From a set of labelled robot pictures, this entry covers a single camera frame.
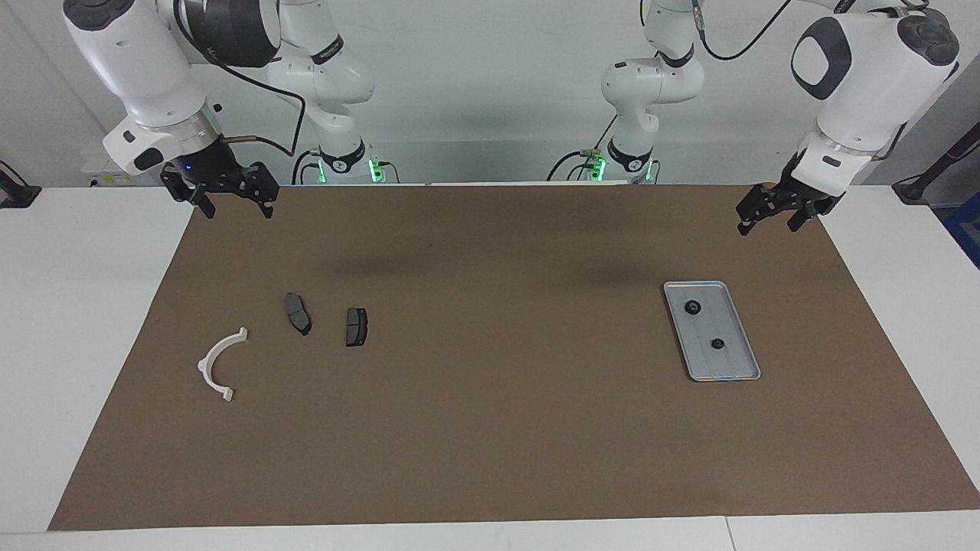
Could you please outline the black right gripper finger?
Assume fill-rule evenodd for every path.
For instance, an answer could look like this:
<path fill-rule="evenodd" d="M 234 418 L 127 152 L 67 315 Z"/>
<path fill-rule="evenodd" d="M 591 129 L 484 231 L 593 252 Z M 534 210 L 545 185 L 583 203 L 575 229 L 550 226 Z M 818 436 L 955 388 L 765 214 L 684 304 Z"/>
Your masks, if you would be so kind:
<path fill-rule="evenodd" d="M 279 184 L 261 161 L 243 168 L 243 197 L 255 203 L 267 220 L 272 219 L 274 203 L 279 198 Z"/>
<path fill-rule="evenodd" d="M 176 202 L 189 203 L 199 209 L 207 219 L 214 219 L 216 206 L 207 197 L 207 189 L 204 186 L 189 184 L 176 170 L 162 170 L 160 179 Z"/>

